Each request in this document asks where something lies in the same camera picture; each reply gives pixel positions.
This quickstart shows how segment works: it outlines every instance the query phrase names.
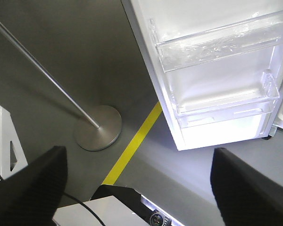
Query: round metal base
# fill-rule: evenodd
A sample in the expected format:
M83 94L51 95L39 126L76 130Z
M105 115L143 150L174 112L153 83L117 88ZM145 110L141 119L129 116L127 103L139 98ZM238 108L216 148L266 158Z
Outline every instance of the round metal base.
M82 117L79 119L74 136L80 147L95 152L113 144L122 130L122 118L119 112L111 106L98 106L87 112L100 125L96 129Z

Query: silver pole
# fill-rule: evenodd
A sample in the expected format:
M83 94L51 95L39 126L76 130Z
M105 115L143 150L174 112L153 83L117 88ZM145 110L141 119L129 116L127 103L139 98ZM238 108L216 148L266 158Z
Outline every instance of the silver pole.
M76 106L77 109L87 118L87 120L95 127L100 125L77 104L75 100L63 89L63 87L51 76L45 67L40 64L37 59L13 36L12 33L0 22L0 32L7 38L21 53L23 53L55 86Z

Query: yellow tape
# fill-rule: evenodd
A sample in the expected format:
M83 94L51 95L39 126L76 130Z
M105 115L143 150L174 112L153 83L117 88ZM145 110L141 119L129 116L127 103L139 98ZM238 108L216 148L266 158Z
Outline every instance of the yellow tape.
M123 172L128 162L130 161L130 159L132 158L132 156L134 155L134 153L141 145L144 138L146 137L146 135L148 134L148 132L156 122L161 112L162 109L160 103L158 102L154 106L154 108L152 109L152 111L144 121L144 123L141 125L135 136L132 138L132 140L130 141L130 143L122 153L122 155L119 157L119 159L117 160L111 171L108 173L102 184L113 185L116 182L116 180L119 178L119 176Z

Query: white refrigerator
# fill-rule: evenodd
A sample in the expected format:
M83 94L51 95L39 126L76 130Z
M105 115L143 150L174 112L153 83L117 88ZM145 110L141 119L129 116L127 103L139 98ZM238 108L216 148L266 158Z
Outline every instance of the white refrigerator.
M283 0L122 0L178 150L283 128Z

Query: clear plastic shelf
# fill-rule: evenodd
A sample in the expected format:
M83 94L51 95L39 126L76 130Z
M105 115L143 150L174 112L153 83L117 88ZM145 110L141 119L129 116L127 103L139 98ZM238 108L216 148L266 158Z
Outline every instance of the clear plastic shelf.
M283 11L156 43L156 48L164 72L169 72L280 44Z
M267 114L274 110L279 96L275 79L267 70L263 73L261 87L256 92L216 100L214 103L190 106L190 108L194 108L193 110L177 109L176 115L181 128L187 128L257 114Z

